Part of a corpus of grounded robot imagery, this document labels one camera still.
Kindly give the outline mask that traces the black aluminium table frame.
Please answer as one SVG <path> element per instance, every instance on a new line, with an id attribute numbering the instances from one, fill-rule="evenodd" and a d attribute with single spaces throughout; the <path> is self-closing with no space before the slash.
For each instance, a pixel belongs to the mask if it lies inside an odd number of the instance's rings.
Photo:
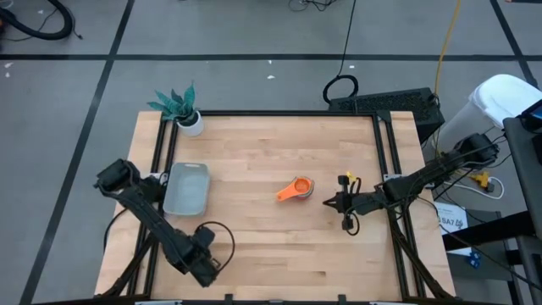
<path id="1" fill-rule="evenodd" d="M 213 256 L 224 270 L 208 288 L 170 266 L 160 248 L 144 258 L 131 294 L 182 301 L 398 301 L 427 296 L 419 276 L 398 252 L 390 216 L 379 210 L 360 219 L 356 236 L 323 202 L 350 171 L 370 191 L 387 172 L 410 174 L 423 156 L 411 114 L 381 122 L 371 114 L 327 111 L 207 111 L 201 135 L 183 135 L 141 112 L 127 158 L 143 173 L 175 163 L 206 164 L 211 183 L 202 216 L 170 216 L 192 232 L 208 223 Z M 314 181 L 304 200 L 279 202 L 276 194 L 297 176 Z"/>

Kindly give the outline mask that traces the white plastic lidded bin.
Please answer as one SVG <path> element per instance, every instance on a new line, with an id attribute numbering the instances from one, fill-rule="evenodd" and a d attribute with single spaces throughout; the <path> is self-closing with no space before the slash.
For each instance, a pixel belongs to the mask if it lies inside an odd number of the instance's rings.
<path id="1" fill-rule="evenodd" d="M 447 152 L 474 133 L 504 128 L 506 118 L 518 116 L 542 100 L 542 91 L 513 75 L 499 74 L 478 85 L 462 109 L 431 140 L 433 148 Z"/>

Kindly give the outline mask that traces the green plant in white pot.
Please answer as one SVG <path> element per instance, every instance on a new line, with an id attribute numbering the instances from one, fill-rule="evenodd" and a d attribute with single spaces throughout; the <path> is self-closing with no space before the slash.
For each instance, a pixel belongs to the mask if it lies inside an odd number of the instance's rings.
<path id="1" fill-rule="evenodd" d="M 161 91 L 155 91 L 157 102 L 148 102 L 147 105 L 161 113 L 162 121 L 171 121 L 177 125 L 186 136 L 199 136 L 204 130 L 204 122 L 198 108 L 195 107 L 196 90 L 192 82 L 179 95 L 174 89 L 166 96 Z"/>

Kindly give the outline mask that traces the white paper sign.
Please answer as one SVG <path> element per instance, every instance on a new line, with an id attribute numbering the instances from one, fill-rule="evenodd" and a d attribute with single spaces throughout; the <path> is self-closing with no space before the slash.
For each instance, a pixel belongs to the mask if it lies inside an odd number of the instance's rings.
<path id="1" fill-rule="evenodd" d="M 454 233 L 468 227 L 467 214 L 463 208 L 442 202 L 435 202 L 434 205 L 438 211 L 441 235 L 444 236 L 449 232 Z"/>

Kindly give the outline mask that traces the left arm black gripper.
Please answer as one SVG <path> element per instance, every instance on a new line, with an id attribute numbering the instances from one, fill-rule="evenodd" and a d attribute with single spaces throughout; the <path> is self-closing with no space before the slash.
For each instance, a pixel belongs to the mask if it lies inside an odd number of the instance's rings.
<path id="1" fill-rule="evenodd" d="M 169 262 L 181 274 L 191 274 L 202 287 L 209 287 L 222 269 L 222 263 L 213 258 L 210 248 L 200 248 L 192 238 L 174 243 Z"/>

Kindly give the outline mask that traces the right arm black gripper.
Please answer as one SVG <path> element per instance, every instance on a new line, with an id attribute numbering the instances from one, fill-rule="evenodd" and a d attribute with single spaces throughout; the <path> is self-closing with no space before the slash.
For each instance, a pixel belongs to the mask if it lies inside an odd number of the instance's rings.
<path id="1" fill-rule="evenodd" d="M 377 191 L 361 192 L 362 180 L 357 177 L 350 182 L 346 175 L 339 175 L 341 191 L 337 196 L 324 201 L 327 207 L 343 214 L 342 230 L 358 232 L 361 229 L 358 215 L 369 214 L 382 208 L 382 199 Z"/>

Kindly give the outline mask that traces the black perforated computer case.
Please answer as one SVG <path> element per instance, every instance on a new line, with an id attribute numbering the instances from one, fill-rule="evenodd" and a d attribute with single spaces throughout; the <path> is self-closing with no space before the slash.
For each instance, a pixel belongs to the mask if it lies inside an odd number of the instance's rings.
<path id="1" fill-rule="evenodd" d="M 343 112 L 412 112 L 418 139 L 424 143 L 444 123 L 437 97 L 428 87 L 332 99 L 329 110 Z"/>

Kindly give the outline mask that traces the orange measuring cup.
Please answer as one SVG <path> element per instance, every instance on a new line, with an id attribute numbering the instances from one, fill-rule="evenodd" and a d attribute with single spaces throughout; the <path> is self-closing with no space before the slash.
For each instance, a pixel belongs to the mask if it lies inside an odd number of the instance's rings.
<path id="1" fill-rule="evenodd" d="M 314 181 L 305 176 L 297 176 L 284 189 L 276 194 L 276 199 L 283 202 L 290 199 L 304 200 L 312 195 Z"/>

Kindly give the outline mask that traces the black stand bar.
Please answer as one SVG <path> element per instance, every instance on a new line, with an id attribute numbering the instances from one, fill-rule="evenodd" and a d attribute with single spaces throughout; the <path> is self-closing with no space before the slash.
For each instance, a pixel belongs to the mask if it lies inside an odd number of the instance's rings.
<path id="1" fill-rule="evenodd" d="M 464 230 L 447 233 L 443 238 L 446 251 L 474 247 L 493 241 L 503 241 L 519 236 L 536 236 L 542 239 L 542 214 L 529 211 L 470 226 Z"/>

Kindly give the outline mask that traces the dark grey side desk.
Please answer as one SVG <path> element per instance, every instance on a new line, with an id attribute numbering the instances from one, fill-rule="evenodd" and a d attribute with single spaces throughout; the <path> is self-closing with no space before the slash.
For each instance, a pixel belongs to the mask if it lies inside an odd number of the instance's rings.
<path id="1" fill-rule="evenodd" d="M 526 130 L 519 118 L 505 119 L 504 128 L 527 207 L 524 218 L 533 227 L 516 241 L 527 279 L 533 283 L 529 287 L 533 305 L 542 305 L 542 164 L 533 144 L 538 134 Z"/>

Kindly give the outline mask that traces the yellow power plug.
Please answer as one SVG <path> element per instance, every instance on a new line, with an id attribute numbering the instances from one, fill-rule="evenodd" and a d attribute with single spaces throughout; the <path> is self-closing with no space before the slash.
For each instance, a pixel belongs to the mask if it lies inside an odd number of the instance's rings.
<path id="1" fill-rule="evenodd" d="M 479 173 L 472 173 L 471 171 L 462 171 L 458 181 L 461 182 L 464 179 L 470 179 L 474 181 L 482 190 L 491 192 L 495 188 L 494 184 L 490 181 L 489 173 L 482 171 Z"/>

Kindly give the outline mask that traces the grey plastic basket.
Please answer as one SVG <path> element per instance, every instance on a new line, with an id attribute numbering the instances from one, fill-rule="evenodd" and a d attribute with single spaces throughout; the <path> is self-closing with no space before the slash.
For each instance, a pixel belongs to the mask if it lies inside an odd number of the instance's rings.
<path id="1" fill-rule="evenodd" d="M 210 181 L 206 164 L 174 164 L 169 172 L 163 201 L 164 212 L 186 217 L 204 215 Z"/>

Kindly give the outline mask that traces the device with blue screen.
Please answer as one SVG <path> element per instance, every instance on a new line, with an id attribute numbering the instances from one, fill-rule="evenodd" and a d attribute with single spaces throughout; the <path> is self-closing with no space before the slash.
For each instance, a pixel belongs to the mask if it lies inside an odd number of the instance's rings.
<path id="1" fill-rule="evenodd" d="M 542 134 L 542 99 L 523 110 L 518 118 L 525 130 Z"/>

